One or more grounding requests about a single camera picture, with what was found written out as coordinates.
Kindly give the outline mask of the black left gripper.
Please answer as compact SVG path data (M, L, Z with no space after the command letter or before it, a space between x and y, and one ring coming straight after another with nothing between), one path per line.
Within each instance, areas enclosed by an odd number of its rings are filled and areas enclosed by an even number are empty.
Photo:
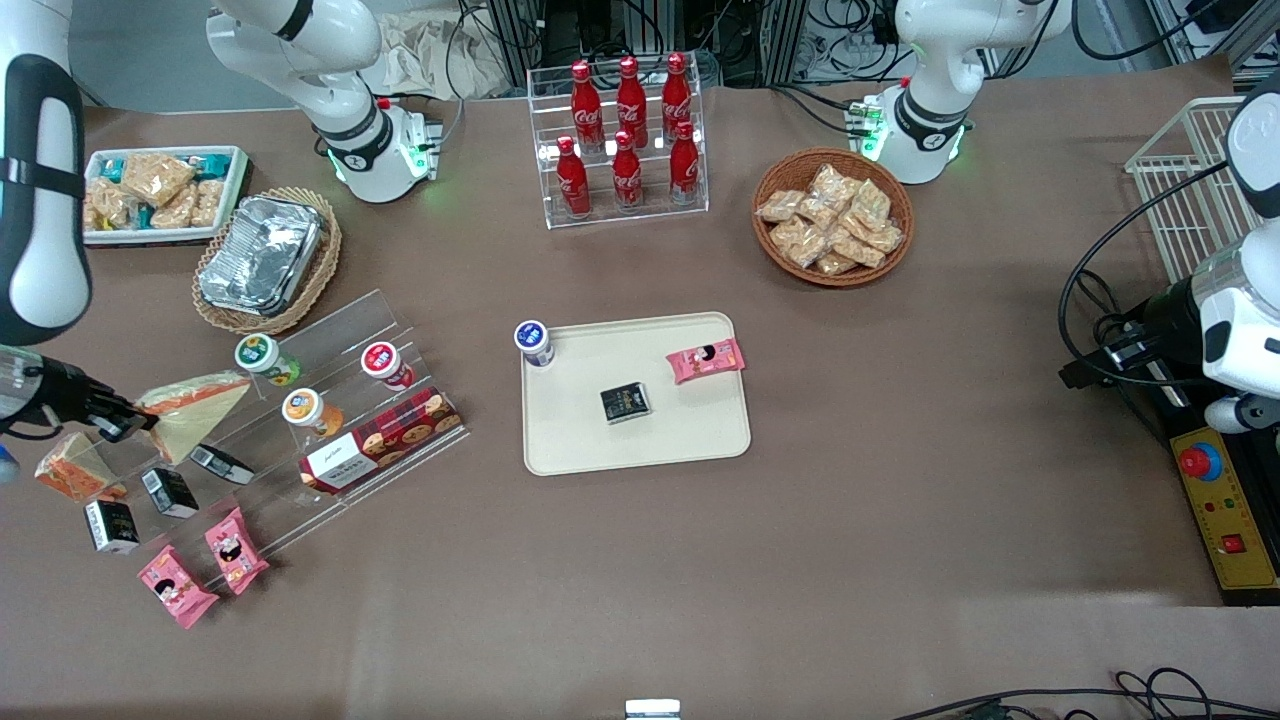
M1117 338L1059 370L1069 389L1133 384L1204 386L1201 310L1192 281L1179 281L1124 314L1110 314L1103 331Z

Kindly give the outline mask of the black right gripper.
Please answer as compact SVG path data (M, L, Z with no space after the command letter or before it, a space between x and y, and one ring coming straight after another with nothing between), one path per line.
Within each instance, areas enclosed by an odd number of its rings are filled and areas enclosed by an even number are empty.
M150 430L159 416L113 395L113 387L65 363L26 368L26 383L35 392L26 405L26 424L59 428L69 421L95 427L109 443L119 443L137 430Z

